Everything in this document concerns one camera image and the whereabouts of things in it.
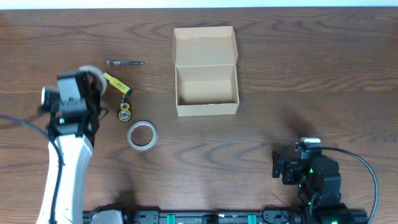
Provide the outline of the grey tape roll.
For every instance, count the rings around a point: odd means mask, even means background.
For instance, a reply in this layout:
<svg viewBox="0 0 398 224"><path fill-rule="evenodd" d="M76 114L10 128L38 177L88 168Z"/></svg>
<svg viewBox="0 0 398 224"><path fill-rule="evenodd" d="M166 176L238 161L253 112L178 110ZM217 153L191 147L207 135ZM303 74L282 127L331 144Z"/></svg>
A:
<svg viewBox="0 0 398 224"><path fill-rule="evenodd" d="M137 144L132 140L132 136L133 136L134 130L137 129L137 128L139 128L139 127L141 127L141 126L148 127L148 128L150 128L151 131L152 131L152 139L149 141L149 143L147 143L147 144L145 144L145 145L137 145ZM128 130L128 132L127 132L127 141L128 141L128 143L129 143L129 145L130 145L133 149L138 150L138 151L146 151L146 150L148 150L148 149L154 147L154 145L155 145L156 142L157 142L157 137L158 137L158 134L157 134L157 129L156 129L156 127L155 127L151 122L149 122L149 121L144 121L144 120L138 121L138 122L134 123L134 124L129 128L129 130Z"/></svg>

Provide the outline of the white tape roll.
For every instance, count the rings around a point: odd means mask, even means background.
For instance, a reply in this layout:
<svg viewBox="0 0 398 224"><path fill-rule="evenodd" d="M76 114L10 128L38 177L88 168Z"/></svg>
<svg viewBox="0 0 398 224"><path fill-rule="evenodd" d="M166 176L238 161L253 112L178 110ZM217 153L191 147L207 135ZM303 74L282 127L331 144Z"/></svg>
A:
<svg viewBox="0 0 398 224"><path fill-rule="evenodd" d="M107 79L104 77L104 72L94 65L80 66L79 71L90 72L94 75L100 85L100 96L103 96L107 88Z"/></svg>

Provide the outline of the brown cardboard box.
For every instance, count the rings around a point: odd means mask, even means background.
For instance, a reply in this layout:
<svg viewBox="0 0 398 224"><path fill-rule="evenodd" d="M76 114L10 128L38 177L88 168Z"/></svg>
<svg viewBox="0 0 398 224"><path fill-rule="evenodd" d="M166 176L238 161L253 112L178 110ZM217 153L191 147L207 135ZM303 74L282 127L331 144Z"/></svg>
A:
<svg viewBox="0 0 398 224"><path fill-rule="evenodd" d="M238 48L232 26L175 28L177 115L232 115L239 108Z"/></svg>

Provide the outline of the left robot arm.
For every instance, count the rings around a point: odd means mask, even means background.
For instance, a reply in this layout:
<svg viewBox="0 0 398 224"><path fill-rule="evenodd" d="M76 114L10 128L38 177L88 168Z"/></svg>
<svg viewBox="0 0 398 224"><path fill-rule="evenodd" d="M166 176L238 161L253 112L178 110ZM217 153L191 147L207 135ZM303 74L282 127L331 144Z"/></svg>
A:
<svg viewBox="0 0 398 224"><path fill-rule="evenodd" d="M85 65L60 73L57 83L42 89L40 112L50 113L45 129L49 171L37 223L82 223L86 173L107 81L102 70Z"/></svg>

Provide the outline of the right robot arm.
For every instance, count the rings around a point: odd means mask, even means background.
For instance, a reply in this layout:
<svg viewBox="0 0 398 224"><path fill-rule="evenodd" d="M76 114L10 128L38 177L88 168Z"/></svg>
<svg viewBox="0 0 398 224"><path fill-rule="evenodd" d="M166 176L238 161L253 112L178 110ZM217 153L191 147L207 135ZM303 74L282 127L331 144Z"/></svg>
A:
<svg viewBox="0 0 398 224"><path fill-rule="evenodd" d="M296 185L301 205L287 216L287 223L354 223L353 212L341 203L338 163L318 150L302 151L292 159L272 153L272 176L284 185Z"/></svg>

